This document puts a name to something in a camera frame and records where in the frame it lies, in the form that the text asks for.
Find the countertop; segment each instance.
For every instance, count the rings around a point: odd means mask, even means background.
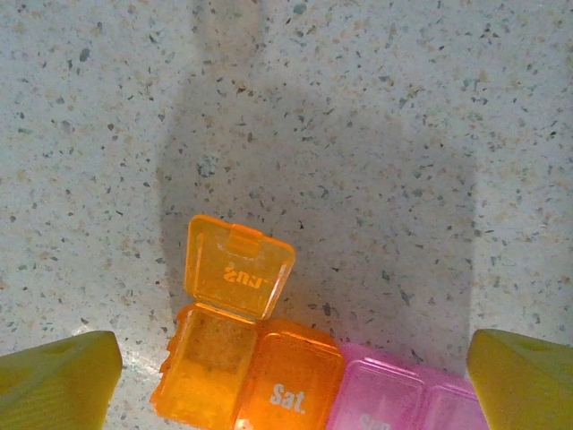
[[[573,3],[3,2],[0,354],[115,332],[149,397],[186,225],[295,247],[274,316],[457,374],[573,344]]]

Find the pink pill box compartment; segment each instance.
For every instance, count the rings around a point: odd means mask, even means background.
[[[472,384],[355,344],[328,430],[488,430]]]

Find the plastic container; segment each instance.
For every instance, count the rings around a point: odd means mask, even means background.
[[[345,344],[347,366],[328,430],[488,430],[472,384]]]
[[[270,316],[295,251],[204,215],[189,223],[187,244],[184,288],[196,302],[177,316],[151,403],[162,417],[229,430],[258,339],[256,322]]]
[[[344,358],[326,333],[289,321],[261,326],[235,430],[319,430],[327,423]]]

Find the orange lid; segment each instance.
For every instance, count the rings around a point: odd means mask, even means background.
[[[185,291],[248,319],[270,316],[295,263],[289,244],[206,215],[189,223]]]
[[[235,430],[323,429],[344,372],[344,358],[326,333],[290,321],[261,328]]]

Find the pill organizer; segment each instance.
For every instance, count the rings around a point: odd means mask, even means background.
[[[355,344],[328,430],[488,430],[472,384]]]
[[[261,324],[235,430],[323,429],[344,373],[326,333],[289,321]]]
[[[295,262],[294,249],[204,215],[189,223],[184,289],[195,299],[177,332],[151,403],[162,417],[209,430],[235,424],[235,404],[259,337]]]
[[[269,319],[294,262],[290,245],[256,230],[191,220],[184,289],[195,302],[167,345],[159,415],[205,430],[488,429],[468,381]]]

